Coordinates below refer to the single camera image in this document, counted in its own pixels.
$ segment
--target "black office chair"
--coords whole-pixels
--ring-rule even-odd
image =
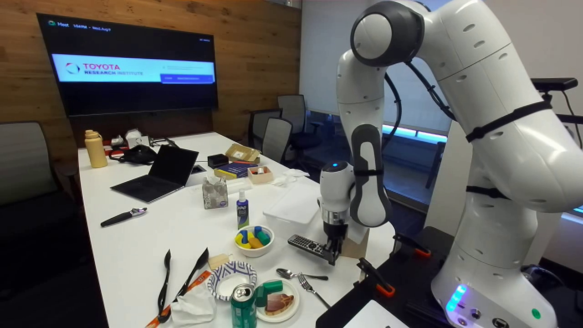
[[[35,284],[84,253],[75,176],[61,185],[42,127],[0,123],[0,296]]]
[[[321,142],[317,138],[319,123],[308,121],[308,107],[303,94],[281,94],[277,96],[277,103],[281,107],[281,116],[290,120],[294,129],[290,136],[290,147],[296,151],[296,162],[305,165],[305,151],[317,147]]]
[[[281,118],[281,109],[259,109],[250,112],[250,125],[248,125],[248,145],[261,149],[263,138],[266,134],[268,120]]]
[[[270,156],[272,160],[285,162],[286,149],[290,143],[290,134],[292,134],[292,123],[285,118],[272,116],[268,120],[261,152]]]

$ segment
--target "remote control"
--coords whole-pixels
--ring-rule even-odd
[[[323,245],[319,245],[319,244],[316,244],[314,240],[310,240],[310,238],[305,238],[305,236],[301,236],[301,234],[292,234],[290,238],[288,238],[288,244],[292,244],[292,245],[296,245],[296,247],[299,247],[299,249],[305,249],[305,251],[308,251],[308,253],[314,253],[314,255],[317,255],[317,256],[325,256],[325,258],[328,258],[325,253],[325,249],[323,249]]]

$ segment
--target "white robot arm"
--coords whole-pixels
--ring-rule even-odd
[[[583,203],[576,178],[583,152],[481,0],[452,0],[434,12],[418,1],[379,1],[356,21],[337,76],[354,167],[327,167],[321,176],[328,245],[341,244],[339,225],[350,218],[370,227],[389,220],[379,154],[383,74],[414,56],[432,67],[474,147],[461,227],[432,282],[436,300],[454,326],[556,326],[552,306],[520,269],[536,211]]]

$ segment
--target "bottle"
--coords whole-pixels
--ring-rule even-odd
[[[237,198],[237,229],[250,225],[250,200],[245,196],[245,191],[239,191]]]
[[[104,138],[99,131],[86,129],[86,147],[90,152],[92,167],[108,165],[108,158],[106,158],[106,151],[104,151]]]

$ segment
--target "open laptop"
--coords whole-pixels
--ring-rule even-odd
[[[163,145],[148,174],[117,183],[112,189],[152,202],[183,187],[197,162],[197,156],[197,151]]]

